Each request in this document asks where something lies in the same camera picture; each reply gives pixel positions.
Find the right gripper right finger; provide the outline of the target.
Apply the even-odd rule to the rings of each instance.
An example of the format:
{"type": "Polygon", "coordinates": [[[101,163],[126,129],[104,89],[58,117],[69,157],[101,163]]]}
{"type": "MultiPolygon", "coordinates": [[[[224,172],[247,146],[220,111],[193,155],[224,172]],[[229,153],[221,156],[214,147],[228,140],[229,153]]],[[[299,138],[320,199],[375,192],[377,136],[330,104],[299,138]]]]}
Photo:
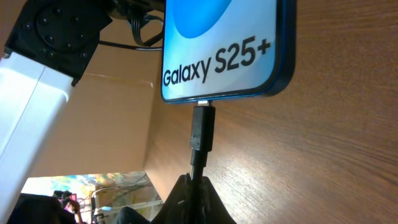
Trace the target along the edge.
{"type": "Polygon", "coordinates": [[[236,224],[208,177],[202,177],[198,187],[195,223],[236,224]]]}

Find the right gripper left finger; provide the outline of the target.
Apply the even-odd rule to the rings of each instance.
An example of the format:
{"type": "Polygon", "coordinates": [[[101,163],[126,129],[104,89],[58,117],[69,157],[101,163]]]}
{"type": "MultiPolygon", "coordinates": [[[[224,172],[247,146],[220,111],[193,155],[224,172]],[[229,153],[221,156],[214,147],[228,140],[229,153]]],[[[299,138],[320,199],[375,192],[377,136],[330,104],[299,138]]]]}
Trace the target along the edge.
{"type": "Polygon", "coordinates": [[[181,175],[151,224],[194,224],[192,186],[189,174],[181,175]]]}

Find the blue Samsung Galaxy smartphone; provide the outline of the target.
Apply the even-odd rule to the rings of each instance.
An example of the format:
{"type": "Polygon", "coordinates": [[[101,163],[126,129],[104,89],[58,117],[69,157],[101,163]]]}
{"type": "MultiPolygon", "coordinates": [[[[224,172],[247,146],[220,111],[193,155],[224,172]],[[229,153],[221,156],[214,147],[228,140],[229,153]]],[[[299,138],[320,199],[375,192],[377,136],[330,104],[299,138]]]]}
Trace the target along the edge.
{"type": "Polygon", "coordinates": [[[296,23],[296,0],[167,0],[162,99],[278,94],[294,75],[296,23]]]}

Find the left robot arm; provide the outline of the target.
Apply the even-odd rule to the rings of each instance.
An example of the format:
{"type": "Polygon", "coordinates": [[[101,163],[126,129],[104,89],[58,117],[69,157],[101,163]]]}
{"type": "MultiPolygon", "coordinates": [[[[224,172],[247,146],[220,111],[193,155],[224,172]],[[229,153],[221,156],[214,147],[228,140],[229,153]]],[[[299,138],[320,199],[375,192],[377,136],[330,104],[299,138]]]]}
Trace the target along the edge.
{"type": "Polygon", "coordinates": [[[58,114],[68,103],[113,19],[131,25],[135,48],[157,50],[141,29],[164,0],[28,0],[1,59],[1,221],[12,213],[58,114]]]}

